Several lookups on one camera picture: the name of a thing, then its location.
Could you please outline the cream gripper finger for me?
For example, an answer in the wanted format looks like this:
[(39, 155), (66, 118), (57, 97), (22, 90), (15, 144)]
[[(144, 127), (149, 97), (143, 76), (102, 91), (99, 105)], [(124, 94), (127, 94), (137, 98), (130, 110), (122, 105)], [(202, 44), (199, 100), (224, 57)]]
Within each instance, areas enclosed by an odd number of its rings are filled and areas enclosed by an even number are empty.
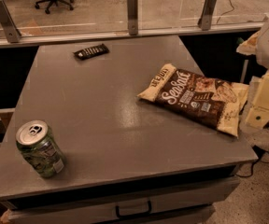
[(262, 129), (269, 122), (269, 70), (259, 79), (258, 88), (251, 101), (246, 124)]
[(260, 32), (254, 33), (250, 38), (248, 38), (246, 41), (243, 41), (236, 51), (243, 55), (255, 55), (256, 49), (257, 49), (257, 41), (258, 37), (260, 35)]

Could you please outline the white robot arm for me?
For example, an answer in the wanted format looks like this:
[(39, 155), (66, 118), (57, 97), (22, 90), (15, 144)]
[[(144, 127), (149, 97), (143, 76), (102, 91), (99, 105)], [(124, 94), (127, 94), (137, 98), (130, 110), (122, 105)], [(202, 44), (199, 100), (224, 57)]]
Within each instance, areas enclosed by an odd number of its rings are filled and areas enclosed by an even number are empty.
[(244, 55), (255, 55), (257, 64), (267, 69), (258, 79), (257, 90), (254, 91), (245, 117), (247, 126), (262, 129), (269, 122), (269, 16), (262, 28), (243, 41), (236, 51)]

